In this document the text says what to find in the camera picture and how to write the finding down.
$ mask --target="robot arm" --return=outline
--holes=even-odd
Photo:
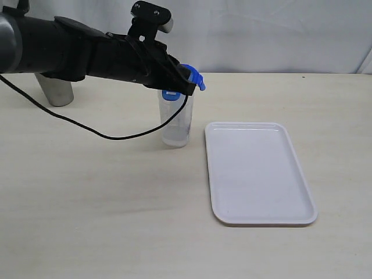
[[[155,40],[158,30],[168,33],[173,26],[169,10],[136,2],[127,35],[104,34],[65,17],[26,17],[28,10],[28,0],[20,0],[17,9],[3,7],[0,13],[0,73],[41,73],[65,81],[89,75],[193,94],[190,71]]]

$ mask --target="table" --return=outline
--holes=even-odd
[[[7,76],[44,105],[33,75]],[[205,74],[190,143],[101,139],[0,85],[1,278],[372,278],[372,76]],[[54,111],[110,135],[159,124],[157,94],[87,77]],[[305,228],[211,211],[203,129],[274,121],[319,210]]]

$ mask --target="white backdrop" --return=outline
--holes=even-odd
[[[126,34],[134,2],[30,0],[30,15]],[[201,71],[372,73],[372,0],[150,2],[173,14],[172,32],[158,39]]]

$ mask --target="black cable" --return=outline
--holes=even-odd
[[[139,134],[134,134],[134,135],[128,135],[126,137],[111,137],[109,135],[105,135],[105,134],[102,134],[100,133],[99,131],[96,131],[94,130],[93,128],[91,127],[88,127],[84,124],[81,124],[71,118],[68,118],[66,116],[63,116],[63,115],[59,115],[58,113],[55,113],[53,111],[51,111],[50,109],[47,109],[46,107],[44,107],[42,104],[40,104],[39,102],[37,102],[34,98],[32,98],[31,96],[29,96],[29,94],[27,94],[26,92],[24,92],[23,90],[21,90],[20,88],[18,88],[17,86],[15,86],[13,83],[11,83],[9,80],[7,80],[5,77],[3,77],[2,75],[0,75],[0,80],[5,83],[7,86],[11,87],[11,89],[15,90],[16,92],[18,92],[20,95],[24,96],[26,99],[28,99],[31,103],[33,103],[35,106],[37,106],[38,108],[42,109],[43,111],[45,111],[46,113],[50,114],[51,116],[54,116],[56,118],[59,118],[59,119],[62,119],[62,120],[65,120],[67,122],[70,122],[76,126],[79,126],[80,128],[83,128],[85,130],[88,130],[89,132],[92,132],[102,138],[106,138],[107,140],[112,140],[112,141],[122,141],[122,140],[130,140],[131,138],[138,138],[138,137],[141,137],[143,135],[148,135],[150,133],[153,133],[155,131],[158,131],[160,130],[161,128],[163,128],[165,125],[169,124],[182,110],[183,108],[186,106],[186,103],[187,103],[187,100],[188,100],[188,95],[185,96],[185,101],[183,102],[183,104],[180,106],[180,108],[178,109],[178,111],[176,111],[174,113],[174,115],[172,115],[167,121],[165,121],[163,124],[151,129],[151,130],[148,130],[148,131],[145,131],[145,132],[142,132],[142,133],[139,133]]]

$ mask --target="white tray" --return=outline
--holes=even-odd
[[[212,209],[226,224],[307,225],[317,218],[286,129],[212,122],[206,129]]]

